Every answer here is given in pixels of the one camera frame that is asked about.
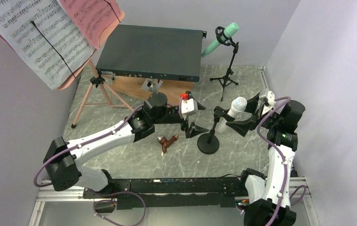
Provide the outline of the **green microphone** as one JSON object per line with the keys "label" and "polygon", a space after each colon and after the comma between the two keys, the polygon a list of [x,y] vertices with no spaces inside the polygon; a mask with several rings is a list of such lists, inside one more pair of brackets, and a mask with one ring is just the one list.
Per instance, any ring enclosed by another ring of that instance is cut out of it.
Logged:
{"label": "green microphone", "polygon": [[239,30],[239,25],[235,22],[231,23],[227,27],[218,26],[215,29],[215,40],[209,44],[205,50],[202,52],[201,57],[204,58],[216,50],[220,45],[237,47],[238,44],[235,43],[232,37]]}

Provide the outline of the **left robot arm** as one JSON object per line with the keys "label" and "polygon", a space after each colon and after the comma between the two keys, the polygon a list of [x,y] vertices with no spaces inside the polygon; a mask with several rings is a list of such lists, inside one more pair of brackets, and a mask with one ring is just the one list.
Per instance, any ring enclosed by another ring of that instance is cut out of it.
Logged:
{"label": "left robot arm", "polygon": [[189,116],[202,110],[205,107],[189,91],[181,95],[178,105],[168,104],[163,93],[153,93],[124,120],[107,129],[70,141],[55,138],[40,169],[46,170],[55,191],[81,186],[107,198],[114,191],[110,174],[103,169],[86,167],[87,161],[115,147],[146,138],[155,132],[156,124],[179,124],[186,138],[205,133],[207,129],[189,123]]}

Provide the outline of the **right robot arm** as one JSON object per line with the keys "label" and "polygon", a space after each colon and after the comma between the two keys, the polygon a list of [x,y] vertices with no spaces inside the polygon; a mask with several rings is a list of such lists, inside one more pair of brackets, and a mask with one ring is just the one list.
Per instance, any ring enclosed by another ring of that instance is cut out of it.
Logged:
{"label": "right robot arm", "polygon": [[298,147],[295,132],[305,106],[290,97],[276,98],[272,91],[256,95],[248,101],[244,121],[228,121],[226,125],[241,136],[256,130],[268,143],[269,169],[264,175],[253,169],[243,171],[238,190],[248,195],[244,208],[245,226],[292,226],[296,213],[291,210],[290,174]]}

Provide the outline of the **white microphone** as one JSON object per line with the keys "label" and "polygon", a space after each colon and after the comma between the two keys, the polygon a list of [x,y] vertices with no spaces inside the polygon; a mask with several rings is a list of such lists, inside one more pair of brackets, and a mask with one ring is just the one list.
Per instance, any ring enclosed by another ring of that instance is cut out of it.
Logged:
{"label": "white microphone", "polygon": [[[244,97],[237,97],[231,102],[230,109],[228,110],[228,115],[232,118],[236,118],[241,112],[246,109],[247,100]],[[228,126],[226,125],[227,120],[222,118],[218,127],[218,132],[223,133]]]}

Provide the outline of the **black round-base mic stand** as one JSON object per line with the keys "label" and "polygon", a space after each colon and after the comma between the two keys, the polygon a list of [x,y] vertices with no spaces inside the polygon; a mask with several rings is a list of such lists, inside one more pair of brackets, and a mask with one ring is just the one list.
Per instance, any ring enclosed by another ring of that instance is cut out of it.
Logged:
{"label": "black round-base mic stand", "polygon": [[216,106],[214,109],[214,124],[210,131],[206,134],[202,134],[197,140],[198,149],[204,154],[214,154],[218,151],[220,143],[215,136],[215,129],[220,118],[224,118],[226,121],[233,121],[234,118],[228,115],[228,110]]}

